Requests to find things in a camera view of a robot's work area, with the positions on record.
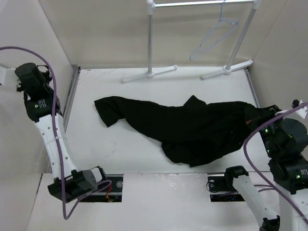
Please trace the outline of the black trousers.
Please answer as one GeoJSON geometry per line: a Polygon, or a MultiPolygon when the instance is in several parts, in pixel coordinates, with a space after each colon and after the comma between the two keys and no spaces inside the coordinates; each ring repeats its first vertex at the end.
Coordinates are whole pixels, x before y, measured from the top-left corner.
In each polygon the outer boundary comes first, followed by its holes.
{"type": "Polygon", "coordinates": [[[175,164],[197,167],[241,149],[253,131],[249,121],[264,108],[235,101],[205,103],[194,95],[182,106],[110,96],[95,100],[107,127],[124,119],[137,132],[161,142],[166,157],[175,164]]]}

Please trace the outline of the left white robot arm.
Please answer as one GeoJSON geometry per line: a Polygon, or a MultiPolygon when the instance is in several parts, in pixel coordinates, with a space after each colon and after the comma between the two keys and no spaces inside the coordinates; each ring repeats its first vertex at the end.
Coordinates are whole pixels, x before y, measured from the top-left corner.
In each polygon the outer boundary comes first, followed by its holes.
{"type": "Polygon", "coordinates": [[[50,71],[42,72],[38,65],[26,63],[17,67],[15,74],[20,81],[17,90],[24,93],[26,113],[40,132],[51,163],[50,195],[68,203],[90,192],[106,190],[108,179],[100,166],[81,170],[73,160],[60,102],[49,85],[50,71]]]}

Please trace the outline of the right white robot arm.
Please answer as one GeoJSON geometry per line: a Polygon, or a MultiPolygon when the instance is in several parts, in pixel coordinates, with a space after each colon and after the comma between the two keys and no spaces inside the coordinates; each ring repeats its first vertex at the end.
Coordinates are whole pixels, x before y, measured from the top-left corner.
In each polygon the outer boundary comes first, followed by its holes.
{"type": "Polygon", "coordinates": [[[270,189],[279,194],[279,213],[267,204],[243,166],[227,168],[224,173],[224,187],[242,196],[261,231],[308,229],[308,161],[302,155],[308,145],[308,130],[300,121],[288,118],[292,113],[305,118],[307,102],[294,100],[291,110],[271,108],[269,113],[248,123],[254,129],[244,141],[244,155],[247,156],[248,142],[256,133],[261,135],[273,181],[268,180],[250,158],[247,161],[270,189]]]}

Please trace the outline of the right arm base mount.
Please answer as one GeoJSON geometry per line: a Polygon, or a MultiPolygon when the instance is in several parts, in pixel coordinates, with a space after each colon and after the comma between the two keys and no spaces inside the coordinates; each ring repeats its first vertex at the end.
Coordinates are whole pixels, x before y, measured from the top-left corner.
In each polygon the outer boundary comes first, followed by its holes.
{"type": "Polygon", "coordinates": [[[239,176],[210,175],[206,188],[210,192],[211,202],[244,201],[242,195],[233,187],[234,179],[239,176]]]}

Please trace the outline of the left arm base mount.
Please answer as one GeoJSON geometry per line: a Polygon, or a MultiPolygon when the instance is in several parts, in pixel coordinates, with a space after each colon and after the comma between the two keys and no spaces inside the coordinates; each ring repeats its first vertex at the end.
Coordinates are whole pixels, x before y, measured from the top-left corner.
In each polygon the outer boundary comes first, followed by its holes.
{"type": "Polygon", "coordinates": [[[82,196],[78,202],[82,203],[113,203],[122,202],[122,191],[124,185],[124,175],[107,175],[107,179],[111,181],[98,183],[98,189],[91,192],[90,195],[82,196]]]}

